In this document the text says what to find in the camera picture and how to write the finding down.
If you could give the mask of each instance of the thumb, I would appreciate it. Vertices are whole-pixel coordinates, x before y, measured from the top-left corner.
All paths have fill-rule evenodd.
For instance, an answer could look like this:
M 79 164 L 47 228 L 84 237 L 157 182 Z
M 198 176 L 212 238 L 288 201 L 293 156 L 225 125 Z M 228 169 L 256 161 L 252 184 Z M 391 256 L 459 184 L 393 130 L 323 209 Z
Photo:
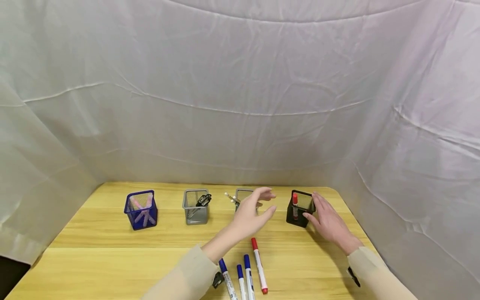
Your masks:
M 271 206 L 267 210 L 264 211 L 263 214 L 258 216 L 259 218 L 262 219 L 262 222 L 265 224 L 268 220 L 270 220 L 273 217 L 273 214 L 276 211 L 276 206 Z
M 320 222 L 318 222 L 317 218 L 315 218 L 314 216 L 310 215 L 309 213 L 303 213 L 303 216 L 307 218 L 315 228 L 320 227 Z

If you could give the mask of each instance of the blue marker cap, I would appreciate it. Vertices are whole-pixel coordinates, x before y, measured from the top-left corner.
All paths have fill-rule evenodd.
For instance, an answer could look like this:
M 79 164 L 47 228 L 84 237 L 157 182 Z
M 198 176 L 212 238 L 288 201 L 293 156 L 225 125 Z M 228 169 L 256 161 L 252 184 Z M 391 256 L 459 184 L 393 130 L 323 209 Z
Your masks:
M 218 262 L 218 265 L 220 266 L 220 270 L 222 271 L 222 273 L 225 273 L 227 271 L 227 266 L 225 266 L 223 258 Z
M 243 278 L 243 272 L 241 269 L 241 264 L 237 265 L 237 273 L 239 274 L 239 278 Z
M 245 262 L 245 269 L 250 269 L 250 257 L 248 257 L 248 254 L 243 256 L 243 261 Z

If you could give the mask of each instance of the gray mesh pen holder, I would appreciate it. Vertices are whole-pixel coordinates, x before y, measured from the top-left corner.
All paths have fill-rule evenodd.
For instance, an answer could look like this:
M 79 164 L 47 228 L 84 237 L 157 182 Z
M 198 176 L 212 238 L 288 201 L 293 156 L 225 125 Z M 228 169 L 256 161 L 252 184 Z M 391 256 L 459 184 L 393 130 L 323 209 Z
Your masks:
M 253 190 L 250 189 L 237 189 L 235 191 L 235 197 L 238 199 L 238 201 L 242 202 L 243 199 L 247 198 L 253 193 Z
M 200 225 L 208 222 L 208 205 L 197 207 L 197 201 L 208 190 L 186 190 L 183 194 L 183 209 L 185 210 L 185 222 L 187 225 Z

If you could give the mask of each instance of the beige sleeve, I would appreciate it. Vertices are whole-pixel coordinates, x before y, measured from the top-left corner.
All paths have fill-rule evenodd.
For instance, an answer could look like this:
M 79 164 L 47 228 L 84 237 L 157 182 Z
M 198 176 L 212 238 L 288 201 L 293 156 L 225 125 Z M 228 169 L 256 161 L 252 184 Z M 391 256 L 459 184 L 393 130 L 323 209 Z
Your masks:
M 142 300 L 199 300 L 212 285 L 217 272 L 217 265 L 195 246 Z
M 360 283 L 368 286 L 377 300 L 417 300 L 368 248 L 358 248 L 348 256 L 348 263 Z

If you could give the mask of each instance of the wooden table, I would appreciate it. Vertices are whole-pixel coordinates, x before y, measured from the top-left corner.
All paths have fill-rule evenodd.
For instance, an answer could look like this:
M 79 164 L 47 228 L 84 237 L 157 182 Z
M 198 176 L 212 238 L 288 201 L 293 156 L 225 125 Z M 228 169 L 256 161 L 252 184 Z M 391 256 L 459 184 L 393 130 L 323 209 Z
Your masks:
M 183 192 L 196 188 L 207 188 L 212 195 L 210 217 L 206 225 L 187 226 L 182 209 Z M 105 183 L 88 198 L 7 299 L 139 299 L 191 247 L 207 242 L 229 223 L 235 206 L 224 192 L 235 194 L 237 188 L 225 185 Z M 126 196 L 150 189 L 155 191 L 159 207 L 158 224 L 134 232 L 123 213 Z M 325 187 L 274 187 L 277 198 L 271 202 L 277 205 L 277 212 L 256 234 L 268 295 L 261 294 L 256 267 L 252 265 L 256 298 L 373 299 L 365 288 L 358 288 L 348 277 L 346 257 L 335 245 L 318 237 L 312 230 L 285 222 L 292 189 L 322 194 L 352 232 L 374 250 L 335 190 Z M 266 203 L 260 211 L 269 205 Z M 225 256 L 239 296 L 235 265 L 243 261 L 246 253 L 252 254 L 250 240 L 241 242 Z M 218 289 L 210 288 L 203 299 L 229 298 L 222 284 Z

